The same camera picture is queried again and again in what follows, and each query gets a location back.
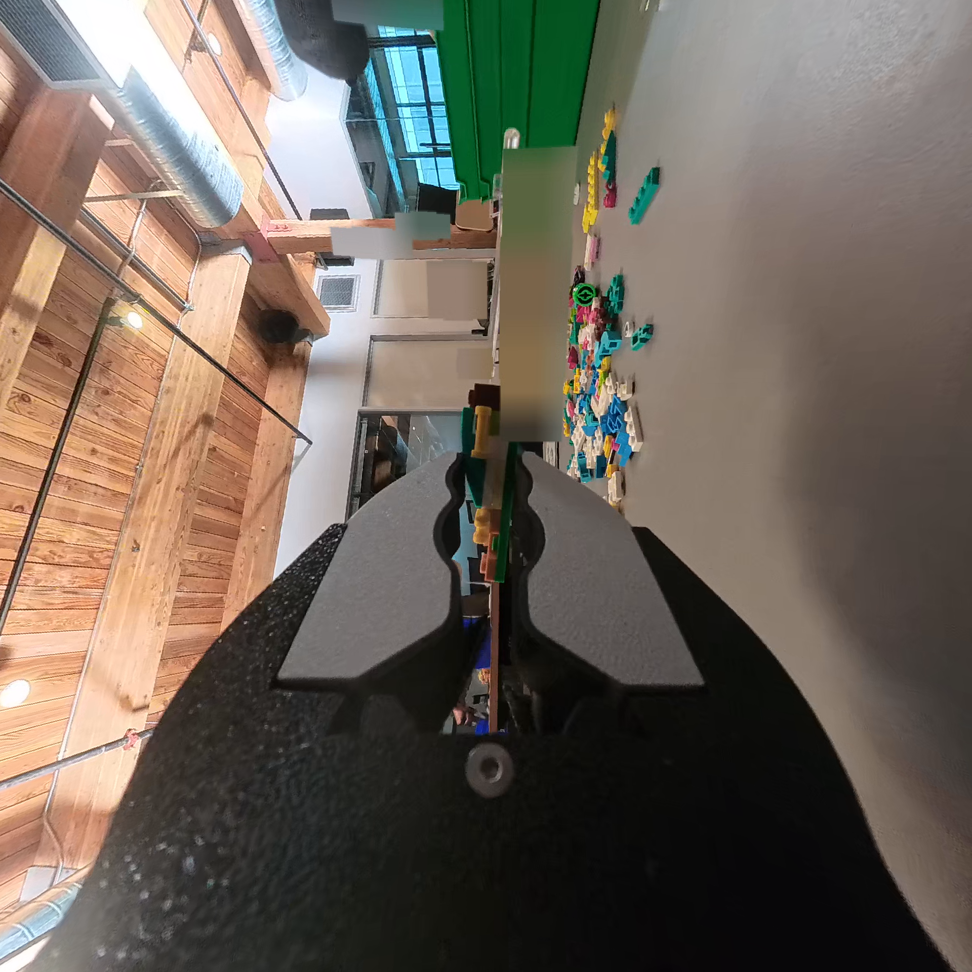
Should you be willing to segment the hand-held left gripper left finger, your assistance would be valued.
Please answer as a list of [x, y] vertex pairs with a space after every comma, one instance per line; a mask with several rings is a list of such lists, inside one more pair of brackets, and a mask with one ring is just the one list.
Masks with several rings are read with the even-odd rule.
[[394, 701], [439, 733], [466, 684], [459, 508], [464, 457], [408, 472], [346, 524], [277, 674], [287, 689], [340, 694], [362, 714]]

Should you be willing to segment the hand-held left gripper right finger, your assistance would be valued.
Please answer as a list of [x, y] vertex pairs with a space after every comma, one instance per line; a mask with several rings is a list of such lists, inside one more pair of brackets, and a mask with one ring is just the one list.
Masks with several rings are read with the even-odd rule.
[[703, 689], [622, 515], [533, 453], [516, 461], [512, 512], [511, 661], [534, 733], [565, 733], [589, 709], [614, 723], [632, 700]]

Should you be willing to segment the grey desk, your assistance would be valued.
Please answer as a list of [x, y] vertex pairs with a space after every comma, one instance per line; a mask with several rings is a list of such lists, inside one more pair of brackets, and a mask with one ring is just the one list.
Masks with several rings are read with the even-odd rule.
[[644, 893], [581, 967], [970, 970], [970, 2], [600, 4], [623, 514], [706, 685], [620, 719]]

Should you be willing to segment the glass door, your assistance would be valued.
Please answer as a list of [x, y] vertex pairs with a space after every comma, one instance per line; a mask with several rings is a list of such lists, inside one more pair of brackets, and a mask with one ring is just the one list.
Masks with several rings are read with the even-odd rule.
[[358, 410], [345, 518], [409, 472], [460, 449], [459, 410]]

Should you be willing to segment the pile of colourful toy bricks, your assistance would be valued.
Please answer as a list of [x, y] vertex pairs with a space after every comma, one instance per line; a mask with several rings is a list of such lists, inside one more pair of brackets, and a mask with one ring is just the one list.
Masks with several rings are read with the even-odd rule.
[[[626, 282], [621, 272], [606, 281], [599, 274], [601, 236], [595, 231], [601, 211], [617, 205], [617, 110], [604, 114], [601, 141], [587, 164], [586, 196], [581, 214], [584, 253], [568, 291], [562, 425], [570, 444], [565, 471], [582, 485], [600, 484], [603, 499], [622, 512], [626, 469], [643, 445], [636, 403], [637, 381], [622, 374], [615, 358], [630, 350], [629, 328], [638, 322], [623, 315]], [[576, 308], [572, 288], [587, 282], [598, 288], [591, 307]]]

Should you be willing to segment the brick model on green plate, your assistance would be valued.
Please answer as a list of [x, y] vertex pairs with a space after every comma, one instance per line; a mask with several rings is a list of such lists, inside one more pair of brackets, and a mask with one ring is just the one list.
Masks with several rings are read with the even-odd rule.
[[504, 583], [516, 490], [518, 444], [501, 435], [501, 390], [475, 384], [461, 416], [463, 472], [472, 502], [472, 541], [484, 581]]

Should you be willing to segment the black metal rod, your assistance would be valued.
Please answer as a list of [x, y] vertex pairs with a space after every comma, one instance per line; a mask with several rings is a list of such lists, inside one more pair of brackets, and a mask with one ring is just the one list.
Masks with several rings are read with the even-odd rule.
[[21, 193], [15, 190], [5, 180], [1, 181], [1, 191], [6, 199], [15, 203], [21, 211], [27, 213], [37, 225], [40, 225], [44, 230], [55, 237], [55, 239], [65, 244], [84, 262], [106, 278], [116, 290], [121, 292], [121, 294], [126, 298], [126, 302], [128, 304], [139, 308], [142, 312], [144, 312], [145, 315], [151, 317], [155, 322], [164, 327], [166, 331], [186, 345], [194, 354], [206, 361], [210, 366], [212, 366], [213, 369], [221, 373], [225, 378], [229, 379], [237, 386], [238, 389], [255, 401], [263, 411], [269, 413], [275, 419], [279, 420], [283, 426], [293, 434], [294, 437], [305, 442], [308, 447], [313, 445], [313, 442], [309, 436], [307, 436], [303, 431], [300, 431], [292, 422], [285, 419], [282, 413], [272, 407], [269, 402], [267, 402], [261, 396], [257, 395], [256, 392], [243, 383], [242, 380], [240, 380], [233, 372], [231, 372], [216, 358], [210, 355], [197, 342], [192, 340], [188, 334], [175, 322], [169, 321], [159, 310], [153, 307], [147, 299], [143, 298], [138, 291], [129, 286], [119, 274], [112, 271], [105, 263], [94, 257], [94, 255], [91, 254], [88, 249], [82, 247], [77, 241], [75, 241], [66, 230], [55, 225], [55, 223], [49, 217], [44, 215], [36, 206], [28, 201]]

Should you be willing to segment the black ceiling speaker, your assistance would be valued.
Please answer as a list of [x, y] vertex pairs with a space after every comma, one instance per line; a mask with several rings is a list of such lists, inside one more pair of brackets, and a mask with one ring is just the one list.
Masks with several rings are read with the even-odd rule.
[[283, 309], [261, 309], [257, 318], [257, 334], [269, 345], [294, 346], [312, 341], [314, 334], [300, 325], [298, 318]]

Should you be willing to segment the long teal toy brick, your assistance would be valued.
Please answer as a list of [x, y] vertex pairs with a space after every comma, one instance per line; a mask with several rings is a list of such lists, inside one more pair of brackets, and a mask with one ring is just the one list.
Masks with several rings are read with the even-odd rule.
[[662, 181], [662, 167], [655, 165], [643, 178], [628, 208], [630, 225], [639, 225], [657, 196]]

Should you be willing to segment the large window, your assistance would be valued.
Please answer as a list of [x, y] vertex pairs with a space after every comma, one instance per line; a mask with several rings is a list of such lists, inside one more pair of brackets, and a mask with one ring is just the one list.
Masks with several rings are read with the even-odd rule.
[[460, 190], [441, 66], [431, 31], [367, 28], [370, 59], [344, 113], [371, 216], [419, 208], [425, 186]]

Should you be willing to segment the black round object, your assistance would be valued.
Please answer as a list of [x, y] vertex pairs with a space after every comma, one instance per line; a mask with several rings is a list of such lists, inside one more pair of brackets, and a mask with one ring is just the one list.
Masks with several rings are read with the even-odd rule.
[[334, 17], [331, 1], [276, 1], [283, 33], [300, 60], [352, 87], [371, 57], [366, 28]]

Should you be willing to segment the large silver air duct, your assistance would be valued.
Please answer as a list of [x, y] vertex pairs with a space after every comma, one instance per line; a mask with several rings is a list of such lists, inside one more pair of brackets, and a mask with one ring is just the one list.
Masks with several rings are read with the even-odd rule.
[[98, 98], [200, 227], [237, 216], [242, 177], [135, 2], [3, 1], [1, 24], [48, 87]]

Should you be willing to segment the green base plate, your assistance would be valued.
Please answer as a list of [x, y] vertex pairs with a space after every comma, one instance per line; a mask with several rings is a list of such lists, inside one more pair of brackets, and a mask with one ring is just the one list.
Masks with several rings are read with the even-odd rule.
[[520, 146], [577, 139], [600, 11], [598, 1], [445, 1], [435, 33], [463, 199], [487, 198], [501, 171], [504, 134]]

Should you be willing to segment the narrow silver air duct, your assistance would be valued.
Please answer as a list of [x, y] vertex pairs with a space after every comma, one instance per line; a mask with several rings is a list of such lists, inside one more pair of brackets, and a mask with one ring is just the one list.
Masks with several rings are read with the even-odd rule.
[[234, 1], [237, 13], [269, 81], [271, 93], [293, 102], [307, 90], [307, 68], [283, 29], [275, 1]]

